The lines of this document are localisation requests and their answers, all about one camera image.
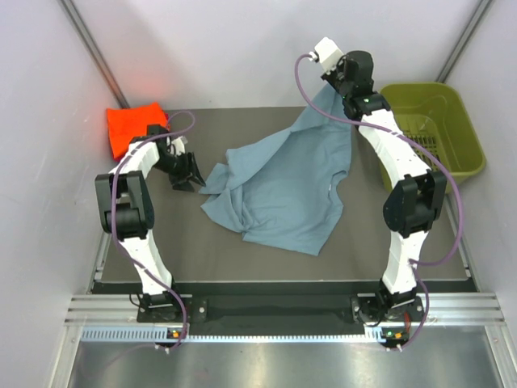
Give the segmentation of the grey blue t shirt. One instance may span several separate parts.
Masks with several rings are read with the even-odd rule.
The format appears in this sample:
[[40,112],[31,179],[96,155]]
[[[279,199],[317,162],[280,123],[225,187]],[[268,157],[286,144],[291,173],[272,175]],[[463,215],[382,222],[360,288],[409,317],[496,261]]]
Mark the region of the grey blue t shirt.
[[200,193],[209,219],[246,242],[319,255],[343,214],[337,193],[351,165],[351,126],[323,87],[288,128],[226,151]]

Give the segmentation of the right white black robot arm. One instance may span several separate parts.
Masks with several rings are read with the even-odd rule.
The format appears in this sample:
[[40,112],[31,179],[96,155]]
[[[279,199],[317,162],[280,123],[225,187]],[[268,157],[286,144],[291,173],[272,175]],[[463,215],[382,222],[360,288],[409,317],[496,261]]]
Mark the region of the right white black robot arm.
[[392,191],[383,206],[391,231],[389,260],[376,300],[358,315],[379,323],[403,314],[416,298],[413,270],[434,221],[439,218],[447,178],[433,171],[401,139],[387,99],[374,91],[370,53],[347,54],[334,48],[318,58],[327,81],[343,99],[345,116],[358,121],[359,133],[370,143],[389,177]]

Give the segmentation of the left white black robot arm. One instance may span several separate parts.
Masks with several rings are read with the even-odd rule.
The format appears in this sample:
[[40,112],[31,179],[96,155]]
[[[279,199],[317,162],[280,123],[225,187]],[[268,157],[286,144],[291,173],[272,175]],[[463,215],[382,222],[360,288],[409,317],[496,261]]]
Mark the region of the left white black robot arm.
[[181,134],[150,124],[145,135],[130,141],[117,167],[95,178],[101,226],[141,278],[138,319],[142,322],[186,318],[185,304],[153,236],[155,213],[146,183],[155,168],[168,175],[174,190],[193,192],[196,184],[203,187],[195,155],[185,150],[185,144]]

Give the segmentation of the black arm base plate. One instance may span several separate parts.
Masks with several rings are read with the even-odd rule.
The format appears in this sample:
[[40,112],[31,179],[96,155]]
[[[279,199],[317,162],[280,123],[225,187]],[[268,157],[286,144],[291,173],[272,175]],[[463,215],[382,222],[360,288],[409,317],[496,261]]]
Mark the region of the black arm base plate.
[[420,297],[387,308],[374,296],[359,295],[205,295],[183,299],[190,324],[214,323],[223,318],[256,320],[262,326],[269,318],[307,323],[311,318],[345,324],[417,322],[423,317]]

